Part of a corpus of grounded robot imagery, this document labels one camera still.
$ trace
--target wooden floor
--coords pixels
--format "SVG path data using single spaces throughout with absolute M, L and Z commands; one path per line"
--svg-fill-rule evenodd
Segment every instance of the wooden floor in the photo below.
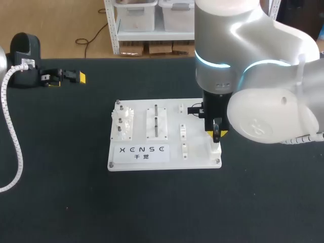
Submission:
M 77 38 L 92 39 L 107 23 L 103 0 L 2 0 L 0 1 L 0 46 L 9 52 L 12 37 L 19 32 L 36 35 L 42 58 L 83 58 L 85 46 Z M 324 41 L 319 41 L 324 51 Z M 88 58 L 116 58 L 108 27 L 88 47 Z

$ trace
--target white storage bin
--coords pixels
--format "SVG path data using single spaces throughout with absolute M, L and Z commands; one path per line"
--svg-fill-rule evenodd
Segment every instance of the white storage bin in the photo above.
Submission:
M 159 0 L 166 32 L 194 32 L 194 0 Z
M 120 27 L 126 32 L 153 31 L 155 28 L 155 6 L 157 0 L 148 0 L 145 4 L 118 4 Z

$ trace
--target cardboard box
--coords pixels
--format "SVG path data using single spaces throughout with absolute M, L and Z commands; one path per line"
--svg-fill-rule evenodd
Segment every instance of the cardboard box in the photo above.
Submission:
M 170 41 L 149 42 L 148 47 L 149 47 L 150 54 L 172 52 L 172 42 Z
M 262 10 L 267 14 L 269 15 L 269 5 L 270 5 L 270 0 L 260 0 L 260 5 L 261 5 L 261 8 Z
M 120 42 L 119 53 L 122 56 L 143 56 L 143 42 Z
M 179 40 L 173 42 L 172 51 L 178 55 L 194 56 L 194 41 L 193 40 Z

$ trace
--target cable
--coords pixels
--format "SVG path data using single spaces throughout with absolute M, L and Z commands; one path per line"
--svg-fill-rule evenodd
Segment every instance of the cable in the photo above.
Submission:
M 5 187 L 0 188 L 0 192 L 4 192 L 9 190 L 10 188 L 12 188 L 14 185 L 16 185 L 16 183 L 19 181 L 21 174 L 22 174 L 22 170 L 23 170 L 23 159 L 22 159 L 22 153 L 21 153 L 21 149 L 20 149 L 20 145 L 19 145 L 19 141 L 14 129 L 14 126 L 12 124 L 10 115 L 9 115 L 9 110 L 8 110 L 8 104 L 7 104 L 7 86 L 8 86 L 8 82 L 10 77 L 17 71 L 22 71 L 22 70 L 28 70 L 29 67 L 27 64 L 21 64 L 18 66 L 13 66 L 12 68 L 10 68 L 10 70 L 6 73 L 2 84 L 1 84 L 1 103 L 2 103 L 2 111 L 4 112 L 4 116 L 5 116 L 5 120 L 7 123 L 7 127 L 8 130 L 10 132 L 12 141 L 14 142 L 15 145 L 15 149 L 16 149 L 16 153 L 17 153 L 17 159 L 18 159 L 18 170 L 17 170 L 17 174 L 15 176 L 15 178 L 12 180 L 12 182 L 10 184 L 8 184 Z
M 99 14 L 105 14 L 106 13 L 106 10 L 105 9 L 99 9 L 98 10 L 98 13 Z M 87 58 L 87 49 L 88 49 L 88 46 L 91 42 L 93 42 L 95 40 L 95 38 L 97 38 L 97 36 L 99 35 L 99 33 L 108 25 L 108 23 L 106 23 L 104 26 L 101 27 L 101 29 L 96 33 L 95 37 L 92 38 L 91 41 L 88 41 L 86 38 L 78 38 L 75 40 L 75 43 L 78 44 L 78 45 L 86 45 L 86 48 L 85 48 L 85 58 Z
M 323 141 L 324 141 L 324 133 L 319 133 L 316 134 L 315 136 L 306 135 L 298 138 L 289 139 L 281 143 L 291 145 L 291 144 L 302 144 L 302 143 L 323 142 Z
M 196 104 L 193 104 L 193 105 L 192 105 L 192 107 L 194 107 L 195 105 L 201 105 L 201 103 L 196 103 Z

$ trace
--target power cord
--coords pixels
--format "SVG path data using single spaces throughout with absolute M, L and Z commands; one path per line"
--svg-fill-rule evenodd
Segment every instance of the power cord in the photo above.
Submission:
M 106 13 L 106 10 L 105 9 L 99 9 L 98 10 L 98 13 L 99 14 L 105 14 Z M 86 45 L 86 48 L 85 48 L 85 58 L 87 58 L 87 49 L 88 49 L 88 46 L 91 42 L 93 42 L 97 36 L 99 35 L 99 33 L 108 25 L 108 23 L 106 23 L 104 26 L 101 27 L 101 29 L 96 33 L 95 37 L 92 38 L 92 40 L 88 41 L 86 38 L 79 38 L 79 39 L 76 39 L 75 40 L 75 43 L 78 44 L 78 45 Z
M 10 70 L 6 73 L 2 84 L 1 84 L 1 103 L 2 103 L 2 111 L 4 112 L 4 116 L 5 116 L 5 120 L 7 123 L 7 127 L 8 130 L 10 132 L 12 141 L 14 142 L 14 146 L 16 149 L 16 154 L 17 154 L 17 159 L 18 159 L 18 170 L 16 173 L 15 178 L 12 180 L 12 182 L 10 182 L 10 184 L 8 184 L 7 186 L 1 187 L 0 188 L 0 192 L 4 192 L 9 190 L 10 188 L 12 188 L 14 185 L 16 185 L 16 183 L 19 181 L 21 174 L 22 174 L 22 170 L 23 170 L 23 158 L 22 158 L 22 152 L 21 152 L 21 148 L 19 145 L 19 141 L 14 129 L 14 125 L 12 124 L 10 115 L 9 115 L 9 109 L 8 109 L 8 104 L 7 104 L 7 86 L 8 86 L 8 82 L 10 77 L 17 71 L 23 71 L 23 70 L 28 70 L 28 69 L 32 69 L 32 66 L 28 66 L 27 64 L 21 64 L 18 66 L 13 66 L 12 68 L 10 68 Z

